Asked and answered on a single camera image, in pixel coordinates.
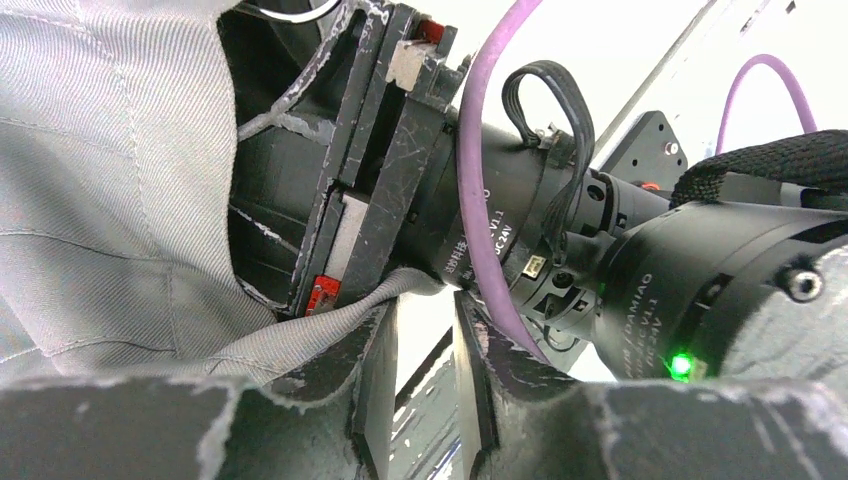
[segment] green led light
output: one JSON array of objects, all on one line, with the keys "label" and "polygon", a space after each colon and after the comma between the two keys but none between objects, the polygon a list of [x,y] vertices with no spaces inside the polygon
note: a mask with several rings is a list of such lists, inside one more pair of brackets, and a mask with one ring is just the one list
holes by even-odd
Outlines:
[{"label": "green led light", "polygon": [[679,353],[671,359],[671,377],[675,380],[686,381],[694,367],[695,361],[691,356]]}]

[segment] gray fabric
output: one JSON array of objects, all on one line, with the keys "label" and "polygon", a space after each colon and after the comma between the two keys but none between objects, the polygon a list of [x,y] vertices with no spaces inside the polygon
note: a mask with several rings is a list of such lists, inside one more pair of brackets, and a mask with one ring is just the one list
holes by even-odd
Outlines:
[{"label": "gray fabric", "polygon": [[121,373],[134,375],[247,375],[263,385],[324,351],[353,330],[372,307],[401,293],[438,293],[442,285],[426,274],[401,268],[367,297],[338,310],[266,327],[194,362],[138,364]]},{"label": "gray fabric", "polygon": [[0,381],[283,369],[351,327],[281,329],[234,278],[234,3],[0,0]]}]

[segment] screw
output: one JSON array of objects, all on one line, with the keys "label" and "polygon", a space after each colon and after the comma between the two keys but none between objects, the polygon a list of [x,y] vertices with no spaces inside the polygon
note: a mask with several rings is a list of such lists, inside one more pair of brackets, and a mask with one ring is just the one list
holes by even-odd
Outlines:
[{"label": "screw", "polygon": [[790,270],[786,274],[787,290],[792,300],[810,302],[818,298],[824,290],[824,279],[809,270]]},{"label": "screw", "polygon": [[554,279],[552,283],[554,284],[554,288],[565,289],[571,286],[574,282],[574,278],[566,272],[559,272],[554,275]]},{"label": "screw", "polygon": [[678,145],[677,142],[667,142],[663,147],[663,151],[665,151],[665,154],[668,156],[677,155],[677,152],[680,151],[680,145]]},{"label": "screw", "polygon": [[702,303],[712,302],[713,300],[715,300],[718,297],[718,294],[721,293],[722,290],[724,290],[724,288],[719,284],[715,284],[715,285],[711,286],[704,293],[704,302],[702,302]]}]

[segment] black metal bracket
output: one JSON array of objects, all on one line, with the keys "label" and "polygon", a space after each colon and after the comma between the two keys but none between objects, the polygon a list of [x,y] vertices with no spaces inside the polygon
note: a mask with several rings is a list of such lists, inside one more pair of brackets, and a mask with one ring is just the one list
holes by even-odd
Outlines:
[{"label": "black metal bracket", "polygon": [[316,278],[329,275],[349,213],[345,194],[368,206],[358,234],[346,232],[344,253],[334,259],[347,266],[335,272],[343,277],[335,278],[335,304],[377,287],[464,76],[445,64],[456,28],[437,26],[441,33],[429,43],[420,38],[429,17],[415,9],[354,3],[310,87],[343,90],[338,110],[304,101],[278,119],[278,128],[242,142],[236,159],[234,269],[254,298],[283,317],[304,315]]},{"label": "black metal bracket", "polygon": [[671,191],[689,161],[662,112],[644,113],[606,160],[600,171],[634,185],[655,184]]}]

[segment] black wire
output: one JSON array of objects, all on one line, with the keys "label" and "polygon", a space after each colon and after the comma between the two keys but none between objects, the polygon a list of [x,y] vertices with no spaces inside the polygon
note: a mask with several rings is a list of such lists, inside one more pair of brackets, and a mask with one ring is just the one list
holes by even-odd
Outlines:
[{"label": "black wire", "polygon": [[553,263],[555,266],[562,266],[568,241],[566,237],[568,213],[583,184],[583,177],[589,170],[592,156],[595,154],[595,127],[586,100],[571,73],[562,65],[550,60],[532,62],[513,72],[506,79],[501,92],[504,110],[521,134],[525,146],[534,148],[541,143],[541,138],[527,125],[518,95],[521,80],[527,75],[538,77],[548,86],[565,112],[574,134],[574,173],[568,184],[548,205],[542,222],[545,241],[553,252]]},{"label": "black wire", "polygon": [[551,338],[551,327],[549,327],[547,325],[543,326],[542,324],[533,320],[532,318],[528,318],[527,320],[529,320],[530,323],[532,323],[534,327],[536,327],[540,332],[542,332],[542,340],[544,340],[545,343],[548,345],[548,347],[555,352],[558,352],[558,353],[569,352],[569,351],[571,351],[571,349],[576,347],[578,343],[580,343],[580,339],[575,337],[574,340],[571,342],[571,345],[569,347],[560,348],[560,347],[555,345],[555,344],[558,344],[558,342]]},{"label": "black wire", "polygon": [[574,337],[574,340],[571,342],[570,346],[568,346],[566,348],[557,347],[554,344],[558,343],[558,342],[551,338],[551,327],[548,327],[548,326],[545,326],[544,330],[542,330],[542,338],[545,340],[545,343],[548,344],[548,347],[550,347],[551,350],[553,350],[557,353],[565,353],[565,352],[571,351],[572,348],[576,347],[577,344],[580,343],[580,339],[577,338],[577,337]]}]

